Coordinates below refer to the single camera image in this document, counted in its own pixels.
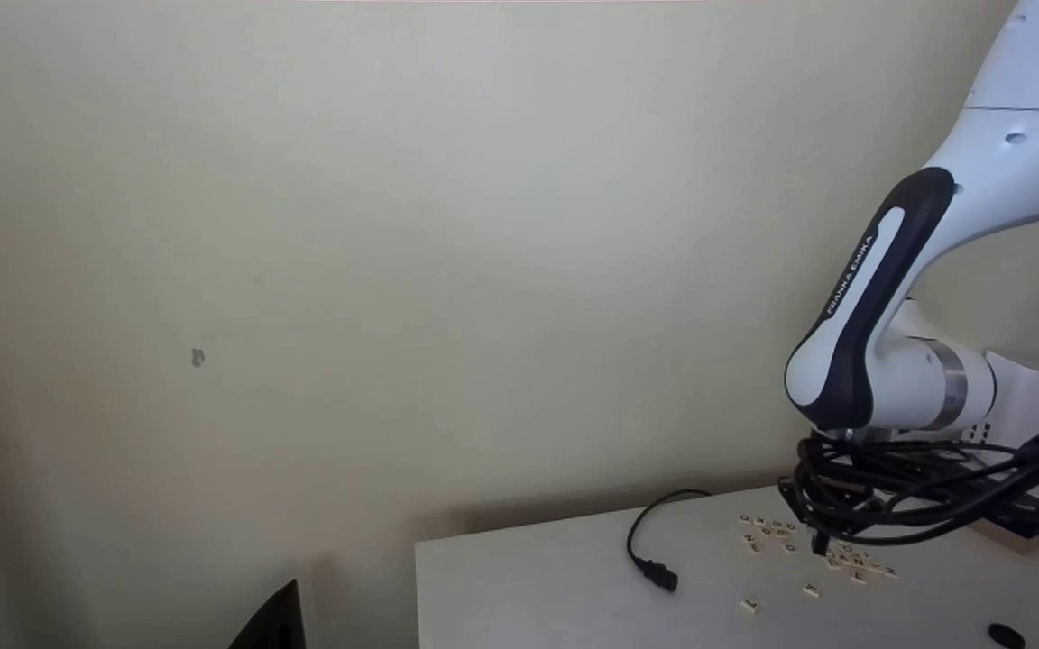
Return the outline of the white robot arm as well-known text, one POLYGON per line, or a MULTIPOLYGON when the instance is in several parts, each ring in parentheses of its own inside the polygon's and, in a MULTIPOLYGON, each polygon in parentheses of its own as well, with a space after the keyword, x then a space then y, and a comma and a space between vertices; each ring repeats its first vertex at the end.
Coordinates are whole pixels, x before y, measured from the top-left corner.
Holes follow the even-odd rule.
POLYGON ((1039 225, 1039 0, 1012 0, 930 158, 889 184, 782 368, 822 433, 958 428, 990 416, 990 366, 915 306, 958 250, 1039 225))

